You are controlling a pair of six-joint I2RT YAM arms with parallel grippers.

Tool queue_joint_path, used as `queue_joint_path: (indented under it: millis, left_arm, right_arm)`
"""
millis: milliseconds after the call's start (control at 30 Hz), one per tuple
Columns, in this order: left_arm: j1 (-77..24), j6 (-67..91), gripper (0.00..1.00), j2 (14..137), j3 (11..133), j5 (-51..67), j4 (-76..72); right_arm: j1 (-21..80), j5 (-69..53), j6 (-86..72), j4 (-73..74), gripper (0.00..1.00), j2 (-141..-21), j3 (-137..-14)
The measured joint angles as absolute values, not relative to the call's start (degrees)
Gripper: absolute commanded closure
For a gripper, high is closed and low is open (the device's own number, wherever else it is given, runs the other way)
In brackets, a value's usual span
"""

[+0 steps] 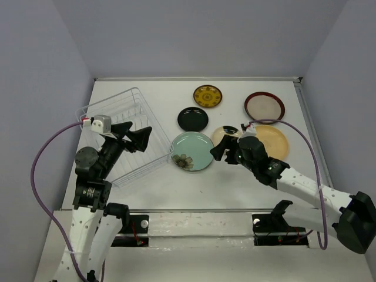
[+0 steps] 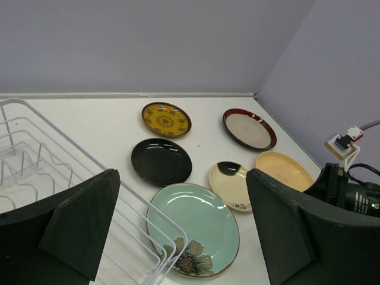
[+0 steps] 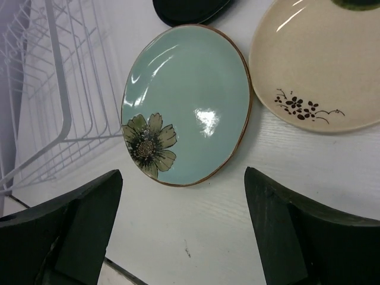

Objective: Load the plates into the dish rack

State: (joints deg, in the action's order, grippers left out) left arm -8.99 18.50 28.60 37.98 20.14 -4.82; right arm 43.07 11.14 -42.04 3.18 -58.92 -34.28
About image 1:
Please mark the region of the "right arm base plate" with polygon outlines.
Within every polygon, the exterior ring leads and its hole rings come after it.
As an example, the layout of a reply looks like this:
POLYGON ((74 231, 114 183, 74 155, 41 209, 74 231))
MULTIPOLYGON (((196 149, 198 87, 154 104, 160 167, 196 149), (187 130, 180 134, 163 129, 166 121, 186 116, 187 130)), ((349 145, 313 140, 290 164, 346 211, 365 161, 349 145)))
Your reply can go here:
POLYGON ((282 218, 271 214, 252 215, 254 245, 261 246, 308 246, 307 230, 287 225, 282 218))

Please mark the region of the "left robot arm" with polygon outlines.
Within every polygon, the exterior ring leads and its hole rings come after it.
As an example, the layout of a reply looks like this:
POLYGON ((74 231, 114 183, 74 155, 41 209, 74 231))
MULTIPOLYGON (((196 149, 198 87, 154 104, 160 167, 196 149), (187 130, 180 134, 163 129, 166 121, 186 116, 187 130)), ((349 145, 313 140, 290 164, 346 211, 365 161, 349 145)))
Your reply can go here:
POLYGON ((131 127, 131 122, 112 125, 100 131, 105 141, 99 150, 87 146, 77 151, 72 222, 54 281, 98 281, 113 240, 129 228, 129 208, 108 202, 112 184, 106 178, 123 152, 147 149, 152 127, 131 127))

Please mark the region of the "black glossy plate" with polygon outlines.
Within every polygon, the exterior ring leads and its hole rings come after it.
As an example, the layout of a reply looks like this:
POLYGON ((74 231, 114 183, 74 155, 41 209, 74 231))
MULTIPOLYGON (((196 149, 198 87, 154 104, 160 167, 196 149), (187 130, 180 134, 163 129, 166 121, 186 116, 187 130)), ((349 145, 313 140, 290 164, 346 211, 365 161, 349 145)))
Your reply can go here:
POLYGON ((177 122, 186 132, 201 132, 208 125, 209 117, 203 109, 188 107, 178 114, 177 122))

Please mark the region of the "teal floral plate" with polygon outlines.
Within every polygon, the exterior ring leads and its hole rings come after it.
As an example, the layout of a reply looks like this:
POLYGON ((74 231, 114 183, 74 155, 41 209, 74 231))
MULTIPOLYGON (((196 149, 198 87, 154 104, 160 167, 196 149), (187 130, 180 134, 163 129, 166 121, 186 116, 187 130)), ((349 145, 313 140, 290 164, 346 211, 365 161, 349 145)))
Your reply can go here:
POLYGON ((213 161, 210 153, 212 141, 199 132, 185 132, 172 142, 172 162, 185 171, 196 172, 205 169, 213 161))

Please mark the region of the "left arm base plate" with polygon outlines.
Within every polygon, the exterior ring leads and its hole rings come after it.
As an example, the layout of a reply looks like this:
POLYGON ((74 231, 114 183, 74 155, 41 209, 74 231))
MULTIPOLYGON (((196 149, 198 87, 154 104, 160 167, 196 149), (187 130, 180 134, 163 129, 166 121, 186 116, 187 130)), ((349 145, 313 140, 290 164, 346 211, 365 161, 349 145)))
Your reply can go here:
POLYGON ((149 215, 131 214, 128 226, 122 227, 112 247, 148 247, 149 215))

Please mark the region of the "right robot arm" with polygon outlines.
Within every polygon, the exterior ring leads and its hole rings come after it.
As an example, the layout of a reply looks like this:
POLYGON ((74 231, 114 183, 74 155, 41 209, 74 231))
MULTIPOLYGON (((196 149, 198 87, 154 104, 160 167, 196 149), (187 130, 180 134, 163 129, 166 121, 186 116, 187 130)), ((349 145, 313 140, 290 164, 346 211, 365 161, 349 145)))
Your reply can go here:
POLYGON ((269 156, 255 136, 225 136, 210 150, 216 161, 242 165, 263 185, 293 195, 313 206, 299 209, 283 200, 273 210, 270 223, 276 230, 299 226, 333 236, 347 249, 364 254, 375 239, 375 205, 363 192, 349 194, 321 185, 269 156))

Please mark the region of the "yellow patterned plate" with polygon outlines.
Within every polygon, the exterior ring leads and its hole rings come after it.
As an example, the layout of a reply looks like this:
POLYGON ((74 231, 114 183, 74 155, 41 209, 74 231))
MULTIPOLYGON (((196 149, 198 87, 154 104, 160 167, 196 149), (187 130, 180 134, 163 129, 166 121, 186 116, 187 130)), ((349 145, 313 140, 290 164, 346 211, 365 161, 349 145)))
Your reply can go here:
POLYGON ((193 99, 204 108, 213 108, 221 103, 223 94, 213 85, 201 85, 194 90, 193 99))

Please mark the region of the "cream and black plate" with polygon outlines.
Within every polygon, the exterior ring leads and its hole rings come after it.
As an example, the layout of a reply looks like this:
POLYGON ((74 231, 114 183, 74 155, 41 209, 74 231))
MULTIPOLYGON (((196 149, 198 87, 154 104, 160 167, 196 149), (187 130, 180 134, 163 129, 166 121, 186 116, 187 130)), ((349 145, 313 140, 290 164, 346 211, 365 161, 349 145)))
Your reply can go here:
POLYGON ((242 131, 239 130, 236 127, 233 126, 221 126, 218 127, 211 136, 211 141, 213 143, 213 146, 217 146, 222 138, 225 135, 231 136, 231 137, 240 137, 242 135, 242 131))

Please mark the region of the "beige bear plate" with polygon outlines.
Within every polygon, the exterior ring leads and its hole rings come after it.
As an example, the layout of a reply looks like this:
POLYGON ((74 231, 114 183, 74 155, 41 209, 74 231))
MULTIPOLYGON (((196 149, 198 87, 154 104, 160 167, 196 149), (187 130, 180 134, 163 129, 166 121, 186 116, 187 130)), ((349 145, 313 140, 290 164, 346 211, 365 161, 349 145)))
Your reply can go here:
POLYGON ((284 160, 289 151, 288 140, 277 128, 269 125, 256 126, 256 137, 265 147, 267 154, 278 160, 284 160))

